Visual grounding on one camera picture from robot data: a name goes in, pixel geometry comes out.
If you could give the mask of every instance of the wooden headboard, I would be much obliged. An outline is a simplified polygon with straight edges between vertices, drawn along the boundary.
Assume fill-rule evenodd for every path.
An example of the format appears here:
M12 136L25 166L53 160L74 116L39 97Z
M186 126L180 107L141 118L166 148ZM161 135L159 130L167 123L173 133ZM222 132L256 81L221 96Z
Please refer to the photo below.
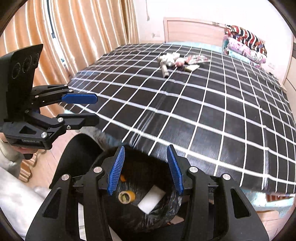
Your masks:
M166 42L195 42L221 46L225 24L190 18L164 18Z

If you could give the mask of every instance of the pillow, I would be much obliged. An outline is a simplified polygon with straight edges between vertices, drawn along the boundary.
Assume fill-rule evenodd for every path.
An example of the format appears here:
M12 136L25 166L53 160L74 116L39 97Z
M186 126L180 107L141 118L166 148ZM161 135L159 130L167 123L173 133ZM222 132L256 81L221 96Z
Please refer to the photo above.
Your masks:
M267 51L265 49L265 45L262 40L259 39L256 35L251 33L250 31L235 26L235 25L225 25L227 30L226 33L229 37L236 39L237 41L245 44L250 49L255 50L256 52L262 53L265 56L267 55Z
M226 48L247 57L249 60L251 60L254 63L257 63L257 64L266 63L266 56L264 54L261 54L256 52L255 50L249 49L246 45L242 44L241 42L231 37L228 37L228 35L225 35L223 38L223 50L225 54L226 54L226 51L225 51Z

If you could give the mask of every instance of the striped pillow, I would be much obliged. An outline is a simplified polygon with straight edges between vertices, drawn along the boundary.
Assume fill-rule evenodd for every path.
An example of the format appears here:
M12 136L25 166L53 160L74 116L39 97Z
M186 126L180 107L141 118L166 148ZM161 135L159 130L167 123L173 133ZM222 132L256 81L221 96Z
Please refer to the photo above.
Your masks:
M253 49L267 56L267 51L262 40L260 40L256 35L244 28L235 25L225 26L227 28L225 34L227 34L229 37L232 37L237 41L240 41L241 43L247 45L250 49Z

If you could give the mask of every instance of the human hand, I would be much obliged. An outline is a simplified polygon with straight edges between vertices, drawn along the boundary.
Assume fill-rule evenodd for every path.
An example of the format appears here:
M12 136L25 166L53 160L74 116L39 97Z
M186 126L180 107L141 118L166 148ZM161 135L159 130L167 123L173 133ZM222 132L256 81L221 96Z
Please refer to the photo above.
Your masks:
M3 133L0 133L0 139L4 142L7 142L7 139ZM38 149L33 149L33 148L24 148L19 146L11 146L11 147L22 154L34 154L35 152L38 151Z

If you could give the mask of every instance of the plaid bedsheet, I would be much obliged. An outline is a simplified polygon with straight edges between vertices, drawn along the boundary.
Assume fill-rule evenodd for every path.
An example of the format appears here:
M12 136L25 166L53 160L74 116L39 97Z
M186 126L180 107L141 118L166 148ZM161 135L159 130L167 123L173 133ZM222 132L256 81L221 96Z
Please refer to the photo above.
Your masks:
M203 54L196 71L170 68L162 77L161 53ZM210 175L229 173L240 186L294 193L295 124L286 94L262 70L213 51L169 44L119 46L80 71L75 92L96 93L94 105L65 104L96 113L99 127L162 160L173 144Z

